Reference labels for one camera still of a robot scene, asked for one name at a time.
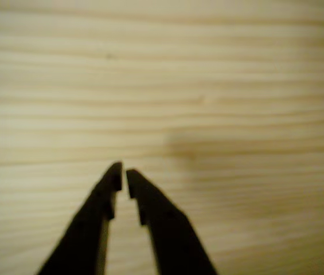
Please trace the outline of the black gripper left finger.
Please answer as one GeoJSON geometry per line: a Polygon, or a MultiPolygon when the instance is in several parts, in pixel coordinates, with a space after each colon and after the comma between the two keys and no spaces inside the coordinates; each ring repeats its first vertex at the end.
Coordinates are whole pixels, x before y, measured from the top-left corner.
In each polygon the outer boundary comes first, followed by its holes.
{"type": "Polygon", "coordinates": [[[108,229],[115,218],[116,193],[122,189],[122,163],[113,163],[44,262],[38,274],[104,274],[108,229]]]}

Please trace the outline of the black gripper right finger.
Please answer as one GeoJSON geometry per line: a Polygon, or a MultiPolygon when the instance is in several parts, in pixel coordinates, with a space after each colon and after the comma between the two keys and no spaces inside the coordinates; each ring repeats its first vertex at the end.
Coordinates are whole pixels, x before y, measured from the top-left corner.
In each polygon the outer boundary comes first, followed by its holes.
{"type": "Polygon", "coordinates": [[[187,216],[138,170],[126,171],[130,198],[149,231],[159,274],[216,274],[187,216]]]}

